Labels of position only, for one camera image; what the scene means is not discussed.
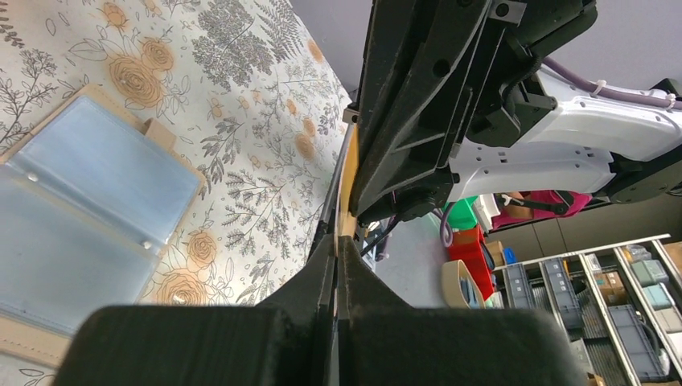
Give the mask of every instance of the gray wall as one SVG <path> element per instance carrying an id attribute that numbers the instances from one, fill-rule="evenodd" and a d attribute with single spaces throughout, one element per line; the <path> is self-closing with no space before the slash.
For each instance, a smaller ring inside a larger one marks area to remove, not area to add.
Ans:
<path id="1" fill-rule="evenodd" d="M 348 91 L 359 84 L 372 0 L 290 0 Z M 680 0 L 597 0 L 599 17 L 553 57 L 609 84 L 647 88 L 682 80 Z"/>
<path id="2" fill-rule="evenodd" d="M 669 233 L 682 240 L 682 199 L 662 195 L 642 203 L 610 205 L 574 217 L 541 221 L 492 234 L 519 260 L 557 255 Z"/>

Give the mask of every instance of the card holder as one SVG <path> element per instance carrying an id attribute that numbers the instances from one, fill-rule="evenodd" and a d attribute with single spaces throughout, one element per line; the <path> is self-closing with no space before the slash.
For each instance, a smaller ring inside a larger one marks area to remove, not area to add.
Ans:
<path id="1" fill-rule="evenodd" d="M 138 300 L 205 184 L 174 143 L 89 85 L 0 156 L 0 351 L 57 367 L 93 311 Z"/>
<path id="2" fill-rule="evenodd" d="M 0 313 L 72 335 L 95 310 L 138 299 L 158 258 L 0 166 Z"/>
<path id="3" fill-rule="evenodd" d="M 199 184 L 88 96 L 73 101 L 7 165 L 152 253 L 166 245 Z"/>

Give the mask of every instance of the floral tablecloth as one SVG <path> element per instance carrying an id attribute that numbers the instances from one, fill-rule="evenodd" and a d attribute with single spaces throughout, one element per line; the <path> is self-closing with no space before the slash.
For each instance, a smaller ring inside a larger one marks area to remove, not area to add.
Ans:
<path id="1" fill-rule="evenodd" d="M 0 0 L 0 36 L 0 154 L 95 83 L 206 175 L 142 302 L 253 305 L 302 267 L 349 99 L 287 0 Z"/>

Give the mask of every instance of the cardboard box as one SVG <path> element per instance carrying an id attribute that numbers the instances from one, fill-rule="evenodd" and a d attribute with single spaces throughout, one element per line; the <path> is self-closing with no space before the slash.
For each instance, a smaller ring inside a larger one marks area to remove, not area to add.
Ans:
<path id="1" fill-rule="evenodd" d="M 601 376 L 589 372 L 587 373 L 587 384 L 588 386 L 606 386 L 606 382 Z"/>
<path id="2" fill-rule="evenodd" d="M 664 248 L 677 270 L 682 272 L 682 242 L 665 244 Z"/>
<path id="3" fill-rule="evenodd" d="M 507 262 L 504 261 L 504 247 L 502 246 L 501 241 L 486 243 L 486 248 L 488 248 L 488 252 L 490 252 L 492 260 L 495 262 L 495 267 L 501 267 L 507 264 Z"/>
<path id="4" fill-rule="evenodd" d="M 599 291 L 608 306 L 622 306 L 627 304 L 627 292 L 617 272 L 599 273 L 594 275 Z"/>

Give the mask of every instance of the green container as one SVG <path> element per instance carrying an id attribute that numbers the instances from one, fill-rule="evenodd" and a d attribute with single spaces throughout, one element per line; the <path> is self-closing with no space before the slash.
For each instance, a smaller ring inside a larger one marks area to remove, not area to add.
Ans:
<path id="1" fill-rule="evenodd" d="M 448 216 L 448 224 L 452 229 L 468 231 L 479 224 L 479 221 L 474 214 L 474 209 L 471 208 L 477 198 L 478 196 L 460 199 L 455 203 Z"/>

